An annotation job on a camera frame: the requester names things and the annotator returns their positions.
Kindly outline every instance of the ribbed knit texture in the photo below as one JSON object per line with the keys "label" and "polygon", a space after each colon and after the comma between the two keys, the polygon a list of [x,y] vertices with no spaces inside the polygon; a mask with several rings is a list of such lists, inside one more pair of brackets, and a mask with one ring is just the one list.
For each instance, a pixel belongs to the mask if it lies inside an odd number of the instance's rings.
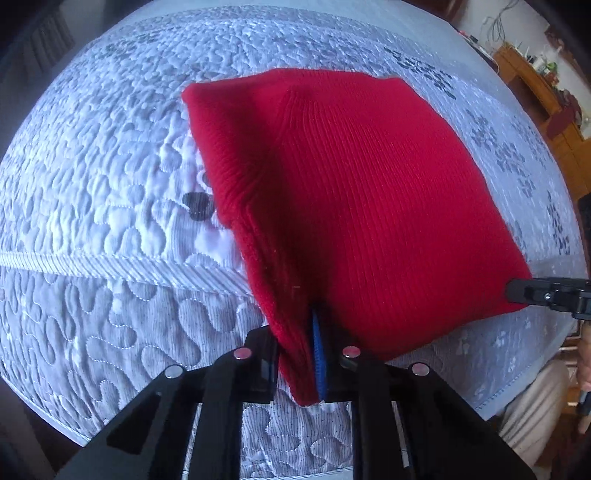
{"label": "ribbed knit texture", "polygon": [[521,308],[504,288],[530,272],[482,174],[404,81],[279,69],[183,99],[298,403],[315,301],[384,360]]}

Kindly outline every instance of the white cloth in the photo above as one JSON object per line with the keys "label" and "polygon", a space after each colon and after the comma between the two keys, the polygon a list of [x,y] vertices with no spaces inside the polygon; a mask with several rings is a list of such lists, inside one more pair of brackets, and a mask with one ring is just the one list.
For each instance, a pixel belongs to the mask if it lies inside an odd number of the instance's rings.
{"label": "white cloth", "polygon": [[530,467],[540,458],[558,423],[569,381],[564,362],[552,360],[505,410],[499,435]]}

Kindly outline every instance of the black stain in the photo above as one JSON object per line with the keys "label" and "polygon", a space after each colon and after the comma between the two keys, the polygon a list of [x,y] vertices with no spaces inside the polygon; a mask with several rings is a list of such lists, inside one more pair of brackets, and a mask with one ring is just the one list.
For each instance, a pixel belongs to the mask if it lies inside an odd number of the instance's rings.
{"label": "black stain", "polygon": [[216,210],[213,196],[204,192],[185,193],[183,203],[189,207],[189,216],[197,222],[210,219]]}

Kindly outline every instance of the bed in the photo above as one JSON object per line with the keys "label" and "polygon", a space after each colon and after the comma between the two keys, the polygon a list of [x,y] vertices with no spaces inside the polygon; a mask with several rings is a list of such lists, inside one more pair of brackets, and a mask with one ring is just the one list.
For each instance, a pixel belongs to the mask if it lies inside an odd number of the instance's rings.
{"label": "bed", "polygon": [[[442,20],[389,0],[155,0],[74,58],[0,164],[0,374],[80,445],[166,366],[265,324],[180,93],[273,67],[402,77],[465,143],[534,276],[586,275],[557,164]],[[431,365],[488,419],[572,326],[529,307],[393,362]],[[273,405],[245,406],[241,477],[350,478],[350,440],[347,405],[297,407],[280,379]]]}

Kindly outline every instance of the cable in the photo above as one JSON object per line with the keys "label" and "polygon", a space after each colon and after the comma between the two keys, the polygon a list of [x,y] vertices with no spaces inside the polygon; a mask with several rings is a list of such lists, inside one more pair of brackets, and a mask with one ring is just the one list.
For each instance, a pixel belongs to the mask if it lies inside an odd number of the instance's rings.
{"label": "cable", "polygon": [[492,18],[492,24],[486,32],[486,39],[489,43],[503,43],[505,41],[505,28],[503,27],[503,20],[502,16],[507,10],[512,9],[515,7],[521,0],[509,0],[509,3],[501,9],[499,14],[495,17],[486,17],[483,26],[488,22],[488,19]]}

